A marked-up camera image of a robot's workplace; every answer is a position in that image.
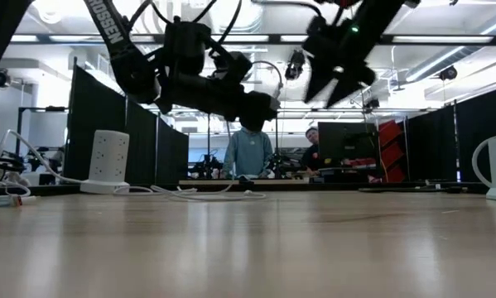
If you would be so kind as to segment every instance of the ceiling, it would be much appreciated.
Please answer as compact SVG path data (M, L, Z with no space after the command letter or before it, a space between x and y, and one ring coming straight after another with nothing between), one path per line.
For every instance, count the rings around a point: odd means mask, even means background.
M140 0L113 0L123 15L131 15L139 6ZM158 0L162 13L172 19L180 15L184 20L197 16L206 0ZM213 33L219 34L227 26L237 3L233 0L218 0L201 22L209 26ZM350 17L357 7L344 13ZM336 14L335 5L321 5L323 16L331 20ZM243 0L243 10L233 32L250 34L305 34L305 29L314 16L313 11L302 7L264 7ZM390 34L480 34L482 28L496 22L496 0L460 0L455 6L449 6L448 0L422 0L416 9L403 7L387 29ZM136 23L136 33L161 34L164 24L157 19L153 10L148 8ZM83 0L36 0L17 29L21 34L98 34L92 23ZM296 46L244 46L252 60L267 60L284 71L286 62ZM88 46L84 49L88 55L107 55L103 46ZM68 75L69 55L77 51L70 46L9 46L5 58L31 58L49 65L53 69ZM445 51L444 46L377 46L368 57L368 63L379 77L377 83L365 92L365 99L372 96L380 100L381 108L439 108L453 99L469 98L471 94L496 87L496 47L485 47L473 55L455 63L459 75L457 79L446 81L439 79L422 79L411 84L403 82L408 70L423 66L434 55ZM212 63L206 61L205 73L212 71ZM277 86L277 73L265 65L255 65L255 71L247 84L247 89L272 93ZM309 69L296 81L285 84L280 100L285 108L320 108L328 92L320 94L313 104L302 103ZM402 81L404 90L395 89L389 80ZM359 107L362 94L353 94L338 103L337 108ZM397 115L397 113L378 113L378 116ZM352 118L348 113L284 113L284 118Z

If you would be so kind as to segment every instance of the metal frame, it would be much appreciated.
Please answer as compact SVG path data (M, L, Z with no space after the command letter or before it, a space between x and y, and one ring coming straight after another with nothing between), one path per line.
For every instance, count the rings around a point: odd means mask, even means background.
M23 124L23 112L32 111L32 112L44 112L44 113L62 113L69 111L69 108L65 107L47 107L47 108L37 108L37 107L19 107L17 108L17 128L16 131L20 135L22 134L22 124ZM19 139L16 139L16 150L15 153L19 155L19 148L21 142Z
M213 34L218 39L220 34ZM237 46L299 46L307 38L304 34L229 34L225 45ZM163 34L133 34L135 45L162 45ZM104 46L100 34L16 34L11 45L61 45L61 46ZM423 35L383 34L377 46L496 46L496 35Z

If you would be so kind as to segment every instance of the man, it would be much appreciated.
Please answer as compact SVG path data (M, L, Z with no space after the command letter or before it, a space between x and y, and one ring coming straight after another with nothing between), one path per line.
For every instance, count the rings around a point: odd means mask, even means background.
M233 164L235 176L267 177L266 166L272 157L270 138L264 132L253 132L245 127L233 134L225 152L222 176L231 177Z
M320 138L317 128L308 128L305 132L305 136L312 146L303 154L301 163L303 166L306 166L306 172L309 176L317 176L320 174L318 170L323 166L323 162L320 159Z

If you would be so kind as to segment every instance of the workbench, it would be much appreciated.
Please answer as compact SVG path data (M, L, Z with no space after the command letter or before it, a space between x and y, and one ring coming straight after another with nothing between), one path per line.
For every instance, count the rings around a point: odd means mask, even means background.
M496 297L496 201L44 197L0 209L0 297Z

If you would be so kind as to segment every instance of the black monitor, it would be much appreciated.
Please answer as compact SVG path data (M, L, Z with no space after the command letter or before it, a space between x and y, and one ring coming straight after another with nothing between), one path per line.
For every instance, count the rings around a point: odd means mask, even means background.
M319 123L320 158L330 166L343 159L374 158L378 163L378 133L372 123Z

